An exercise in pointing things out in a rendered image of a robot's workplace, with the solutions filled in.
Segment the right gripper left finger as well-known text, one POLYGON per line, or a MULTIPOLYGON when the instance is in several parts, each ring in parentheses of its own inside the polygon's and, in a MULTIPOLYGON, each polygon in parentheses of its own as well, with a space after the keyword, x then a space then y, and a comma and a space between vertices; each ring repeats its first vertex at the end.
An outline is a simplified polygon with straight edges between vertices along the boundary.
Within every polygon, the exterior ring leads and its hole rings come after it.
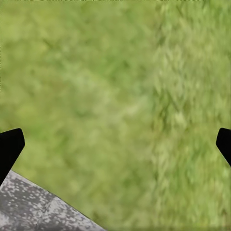
POLYGON ((25 146, 21 128, 0 133, 0 186, 25 146))

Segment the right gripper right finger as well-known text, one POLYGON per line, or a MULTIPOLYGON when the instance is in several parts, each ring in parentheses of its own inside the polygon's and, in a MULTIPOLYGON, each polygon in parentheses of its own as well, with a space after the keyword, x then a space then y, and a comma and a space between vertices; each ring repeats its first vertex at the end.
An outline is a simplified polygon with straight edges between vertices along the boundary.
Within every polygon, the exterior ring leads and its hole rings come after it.
POLYGON ((231 166, 231 129, 219 129, 216 146, 231 166))

